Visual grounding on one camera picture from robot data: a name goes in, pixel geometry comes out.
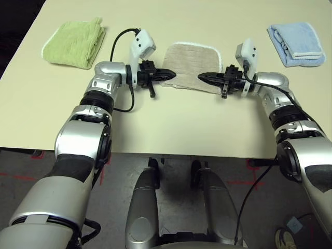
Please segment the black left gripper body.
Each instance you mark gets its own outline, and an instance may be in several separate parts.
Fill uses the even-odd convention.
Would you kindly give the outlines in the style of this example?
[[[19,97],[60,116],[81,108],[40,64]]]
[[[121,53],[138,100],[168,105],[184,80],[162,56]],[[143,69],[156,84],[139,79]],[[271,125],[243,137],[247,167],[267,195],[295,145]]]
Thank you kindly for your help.
[[[148,89],[151,98],[156,96],[152,83],[155,73],[156,68],[153,61],[143,60],[139,64],[139,71],[137,72],[137,85],[142,89]]]

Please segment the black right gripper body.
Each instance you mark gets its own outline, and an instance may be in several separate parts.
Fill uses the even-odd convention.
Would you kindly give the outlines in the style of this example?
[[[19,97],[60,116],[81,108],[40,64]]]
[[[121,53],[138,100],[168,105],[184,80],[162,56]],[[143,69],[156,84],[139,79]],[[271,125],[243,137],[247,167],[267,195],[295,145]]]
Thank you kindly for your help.
[[[221,96],[226,99],[228,95],[242,92],[245,86],[245,80],[242,78],[243,72],[238,67],[230,65],[226,67],[221,83]]]

